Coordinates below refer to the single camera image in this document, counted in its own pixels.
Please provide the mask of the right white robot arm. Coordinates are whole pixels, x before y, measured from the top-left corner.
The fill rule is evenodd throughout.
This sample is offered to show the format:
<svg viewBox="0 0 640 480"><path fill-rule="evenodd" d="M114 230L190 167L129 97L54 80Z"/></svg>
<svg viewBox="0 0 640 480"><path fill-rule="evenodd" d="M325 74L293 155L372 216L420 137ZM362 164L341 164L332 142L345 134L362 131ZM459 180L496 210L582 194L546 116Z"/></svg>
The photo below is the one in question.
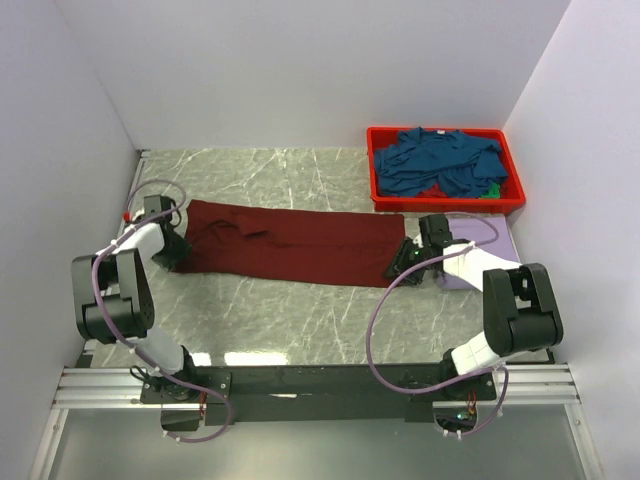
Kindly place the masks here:
<svg viewBox="0 0 640 480"><path fill-rule="evenodd" d="M564 335L558 305L547 269L539 263L521 264L485 250L500 238L489 218L472 215L492 232L475 241L458 239L444 214L419 219L421 242L409 237L399 250L410 266L397 274L376 304L365 335L368 366L380 384L402 394L430 394L441 390L460 399L474 386L474 377L505 369L506 360L522 353L559 344ZM373 327L377 315L393 289L412 274L428 269L457 277L482 293L483 330L450 352L443 362L450 365L439 374L439 383L421 388L400 387L385 380L374 364Z"/></svg>

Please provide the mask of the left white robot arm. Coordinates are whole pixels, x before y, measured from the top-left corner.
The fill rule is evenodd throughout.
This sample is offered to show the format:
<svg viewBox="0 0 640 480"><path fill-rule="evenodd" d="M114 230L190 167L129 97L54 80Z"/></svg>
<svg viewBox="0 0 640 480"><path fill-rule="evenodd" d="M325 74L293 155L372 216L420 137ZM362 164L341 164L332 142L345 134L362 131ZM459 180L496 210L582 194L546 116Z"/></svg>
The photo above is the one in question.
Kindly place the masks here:
<svg viewBox="0 0 640 480"><path fill-rule="evenodd" d="M137 228L143 220L159 213L154 222ZM143 386L165 399L186 402L197 397L200 378L186 347L179 345L161 327L154 326L155 307L147 281L144 264L149 260L159 267L173 271L191 252L191 245L176 232L172 223L174 212L181 222L174 199L163 195L146 196L142 213L133 220L125 220L126 231L133 235L108 254L97 269L97 285L106 311L120 334L134 344L136 351L159 363L168 372L164 377L152 371L155 367L146 361L145 369L130 367L130 374L143 382ZM71 263L72 290L76 325L85 340L96 340L108 345L119 341L109 329L95 299L92 285L92 267L100 255L80 256Z"/></svg>

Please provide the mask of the dark red t-shirt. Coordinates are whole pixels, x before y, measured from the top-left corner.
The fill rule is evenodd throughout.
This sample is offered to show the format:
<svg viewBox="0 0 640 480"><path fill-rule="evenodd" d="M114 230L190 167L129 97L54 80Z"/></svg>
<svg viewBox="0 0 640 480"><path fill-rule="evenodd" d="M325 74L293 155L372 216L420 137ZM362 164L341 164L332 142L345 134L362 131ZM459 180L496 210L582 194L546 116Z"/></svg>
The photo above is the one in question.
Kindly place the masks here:
<svg viewBox="0 0 640 480"><path fill-rule="evenodd" d="M177 273L228 273L312 284L379 287L405 238L399 214L317 212L193 200L190 254Z"/></svg>

